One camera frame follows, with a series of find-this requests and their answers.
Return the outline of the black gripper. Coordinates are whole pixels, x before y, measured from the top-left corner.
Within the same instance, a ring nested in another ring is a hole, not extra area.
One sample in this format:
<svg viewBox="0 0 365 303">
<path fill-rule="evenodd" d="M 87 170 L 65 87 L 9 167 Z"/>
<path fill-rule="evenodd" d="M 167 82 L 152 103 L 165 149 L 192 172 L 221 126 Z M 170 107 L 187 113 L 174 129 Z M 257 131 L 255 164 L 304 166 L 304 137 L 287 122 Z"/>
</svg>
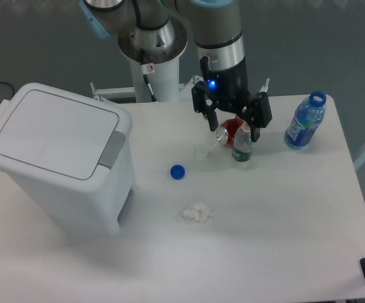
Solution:
<svg viewBox="0 0 365 303">
<path fill-rule="evenodd" d="M 200 70 L 203 80 L 191 89 L 194 111 L 207 119 L 212 132 L 219 126 L 216 108 L 240 113 L 240 118 L 250 127 L 252 141 L 257 142 L 260 129 L 266 128 L 272 120 L 272 111 L 267 92 L 249 93 L 245 58 L 228 69 L 211 70 L 209 58 L 203 56 Z M 206 96 L 212 101 L 211 105 L 207 104 Z"/>
</svg>

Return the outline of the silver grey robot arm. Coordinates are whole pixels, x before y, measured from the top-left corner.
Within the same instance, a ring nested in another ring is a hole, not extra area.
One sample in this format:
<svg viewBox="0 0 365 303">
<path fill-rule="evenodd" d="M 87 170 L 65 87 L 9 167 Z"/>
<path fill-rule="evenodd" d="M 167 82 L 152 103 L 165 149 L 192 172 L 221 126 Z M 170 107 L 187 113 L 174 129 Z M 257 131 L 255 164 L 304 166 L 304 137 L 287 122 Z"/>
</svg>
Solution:
<svg viewBox="0 0 365 303">
<path fill-rule="evenodd" d="M 158 68 L 176 61 L 187 46 L 190 22 L 201 80 L 192 89 L 194 110 L 217 129 L 216 111 L 245 121 L 252 141 L 272 119 L 265 92 L 248 91 L 245 50 L 238 1 L 80 1 L 100 37 L 117 37 L 122 54 L 136 67 Z"/>
</svg>

